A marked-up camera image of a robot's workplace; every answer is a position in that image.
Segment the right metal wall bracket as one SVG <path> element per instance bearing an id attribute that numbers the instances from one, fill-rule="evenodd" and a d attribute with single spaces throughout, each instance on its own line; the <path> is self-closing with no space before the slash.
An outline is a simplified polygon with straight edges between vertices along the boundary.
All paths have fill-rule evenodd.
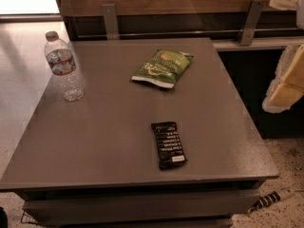
<path id="1" fill-rule="evenodd" d="M 266 0 L 252 0 L 246 13 L 242 29 L 239 31 L 238 42 L 241 46 L 250 46 L 255 36 L 255 30 Z"/>

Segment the green jalapeno chip bag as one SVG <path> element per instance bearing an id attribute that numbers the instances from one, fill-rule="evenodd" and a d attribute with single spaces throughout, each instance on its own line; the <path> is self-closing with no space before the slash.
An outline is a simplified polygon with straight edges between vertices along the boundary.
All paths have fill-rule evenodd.
<path id="1" fill-rule="evenodd" d="M 193 58 L 189 53 L 158 49 L 151 58 L 142 63 L 131 80 L 173 88 Z"/>

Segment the clear plastic water bottle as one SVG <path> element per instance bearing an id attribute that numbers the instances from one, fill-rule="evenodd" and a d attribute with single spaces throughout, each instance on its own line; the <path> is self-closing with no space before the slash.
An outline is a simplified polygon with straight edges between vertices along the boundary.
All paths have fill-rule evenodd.
<path id="1" fill-rule="evenodd" d="M 56 31 L 48 31 L 46 39 L 45 57 L 63 98 L 68 102 L 80 101 L 85 96 L 85 86 L 71 49 Z"/>

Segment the black white striped floor object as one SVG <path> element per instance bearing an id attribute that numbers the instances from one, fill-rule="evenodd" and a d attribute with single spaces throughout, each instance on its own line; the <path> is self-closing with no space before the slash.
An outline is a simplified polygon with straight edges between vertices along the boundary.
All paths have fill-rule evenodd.
<path id="1" fill-rule="evenodd" d="M 270 207 L 271 205 L 286 200 L 295 194 L 292 188 L 285 188 L 279 191 L 274 191 L 266 196 L 259 198 L 248 210 L 249 213 L 255 212 L 259 209 Z"/>

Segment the metal wall bracket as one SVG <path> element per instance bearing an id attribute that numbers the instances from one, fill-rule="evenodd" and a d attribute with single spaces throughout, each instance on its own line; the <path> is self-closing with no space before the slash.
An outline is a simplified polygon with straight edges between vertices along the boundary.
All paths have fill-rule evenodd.
<path id="1" fill-rule="evenodd" d="M 238 42 L 241 46 L 250 46 L 255 36 L 255 30 L 266 0 L 252 0 L 246 13 L 242 29 L 239 31 Z"/>
<path id="2" fill-rule="evenodd" d="M 120 38 L 116 7 L 113 3 L 102 4 L 104 26 L 108 40 L 118 40 Z"/>

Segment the left metal wall bracket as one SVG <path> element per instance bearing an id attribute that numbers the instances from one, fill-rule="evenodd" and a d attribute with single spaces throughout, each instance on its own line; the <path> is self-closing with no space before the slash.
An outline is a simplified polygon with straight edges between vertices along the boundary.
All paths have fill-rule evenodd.
<path id="1" fill-rule="evenodd" d="M 102 4 L 104 26 L 108 40 L 118 40 L 120 38 L 116 7 L 113 3 Z"/>

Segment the black snack bar wrapper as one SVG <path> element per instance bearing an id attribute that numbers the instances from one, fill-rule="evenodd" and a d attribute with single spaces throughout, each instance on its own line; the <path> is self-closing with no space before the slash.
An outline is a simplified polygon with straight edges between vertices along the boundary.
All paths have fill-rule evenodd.
<path id="1" fill-rule="evenodd" d="M 175 122 L 152 123 L 160 170 L 184 166 L 188 160 L 183 151 L 178 126 Z"/>

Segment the grey square table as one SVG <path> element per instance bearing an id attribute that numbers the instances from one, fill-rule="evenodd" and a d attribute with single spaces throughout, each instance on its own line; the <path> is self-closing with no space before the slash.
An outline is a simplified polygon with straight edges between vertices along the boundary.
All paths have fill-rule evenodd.
<path id="1" fill-rule="evenodd" d="M 221 225 L 278 176 L 207 38 L 76 42 L 84 98 L 49 85 L 5 170 L 41 224 Z M 132 81 L 158 49 L 194 56 L 173 88 Z M 160 170 L 152 123 L 175 122 L 188 162 Z"/>

